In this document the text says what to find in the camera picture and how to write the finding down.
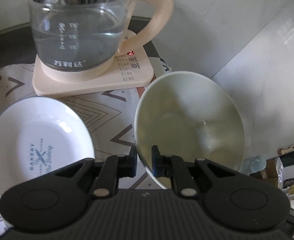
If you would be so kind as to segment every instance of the cream kettle base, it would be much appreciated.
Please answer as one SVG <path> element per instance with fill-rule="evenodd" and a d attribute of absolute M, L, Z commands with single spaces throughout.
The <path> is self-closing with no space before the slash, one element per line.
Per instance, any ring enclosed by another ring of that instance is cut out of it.
<path fill-rule="evenodd" d="M 128 38 L 134 35 L 134 32 L 127 30 Z M 38 96 L 61 98 L 108 90 L 143 87 L 148 85 L 154 76 L 154 69 L 143 47 L 126 55 L 121 54 L 113 57 L 112 59 L 113 62 L 110 66 L 107 62 L 104 63 L 106 64 L 106 68 L 103 65 L 100 66 L 102 68 L 100 69 L 101 73 L 98 74 L 99 76 L 95 75 L 96 77 L 92 78 L 93 75 L 88 75 L 87 72 L 91 70 L 85 70 L 82 71 L 84 73 L 78 72 L 75 79 L 72 79 L 72 75 L 67 76 L 67 78 L 71 78 L 68 82 L 68 79 L 63 76 L 67 72 L 43 67 L 43 63 L 37 56 L 32 85 Z"/>

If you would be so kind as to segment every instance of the cardboard box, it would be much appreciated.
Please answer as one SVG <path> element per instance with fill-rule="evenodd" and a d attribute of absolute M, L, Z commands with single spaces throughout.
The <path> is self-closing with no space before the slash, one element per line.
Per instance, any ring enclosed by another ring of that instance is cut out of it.
<path fill-rule="evenodd" d="M 262 171 L 253 173 L 250 175 L 251 177 L 261 179 L 267 183 L 272 184 L 275 187 L 278 187 L 278 174 L 275 166 L 275 162 L 273 159 L 269 159 L 266 161 L 266 168 Z"/>

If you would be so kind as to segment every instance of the plastic bag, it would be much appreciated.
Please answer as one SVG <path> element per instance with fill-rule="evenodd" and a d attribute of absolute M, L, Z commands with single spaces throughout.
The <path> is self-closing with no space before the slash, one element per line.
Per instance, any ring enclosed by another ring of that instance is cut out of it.
<path fill-rule="evenodd" d="M 280 190 L 283 189 L 283 163 L 279 157 L 276 157 L 274 159 L 276 171 L 277 171 L 277 176 L 278 176 L 278 188 Z"/>

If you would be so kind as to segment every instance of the screw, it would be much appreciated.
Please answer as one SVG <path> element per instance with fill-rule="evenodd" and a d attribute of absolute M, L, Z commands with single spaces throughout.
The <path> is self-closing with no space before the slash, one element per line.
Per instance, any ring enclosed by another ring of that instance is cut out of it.
<path fill-rule="evenodd" d="M 182 194 L 185 197 L 192 197 L 197 194 L 197 191 L 193 188 L 187 187 L 180 191 L 180 194 Z"/>
<path fill-rule="evenodd" d="M 94 195 L 97 197 L 105 197 L 109 195 L 109 190 L 106 188 L 98 188 L 94 190 Z"/>

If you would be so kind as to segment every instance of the patterned tablecloth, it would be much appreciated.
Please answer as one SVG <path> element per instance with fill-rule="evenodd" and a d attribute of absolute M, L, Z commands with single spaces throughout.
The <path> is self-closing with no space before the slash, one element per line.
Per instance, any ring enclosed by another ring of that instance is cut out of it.
<path fill-rule="evenodd" d="M 171 71 L 162 59 L 149 57 L 149 60 L 155 71 L 153 79 Z M 0 69 L 0 114 L 16 101 L 36 96 L 31 83 L 33 68 L 33 64 L 19 64 Z M 104 161 L 111 155 L 129 153 L 135 143 L 135 111 L 144 90 L 141 87 L 61 98 L 87 126 L 95 147 L 96 161 Z M 137 164 L 137 176 L 120 179 L 119 187 L 158 188 L 140 161 Z M 0 216 L 0 235 L 6 229 Z"/>

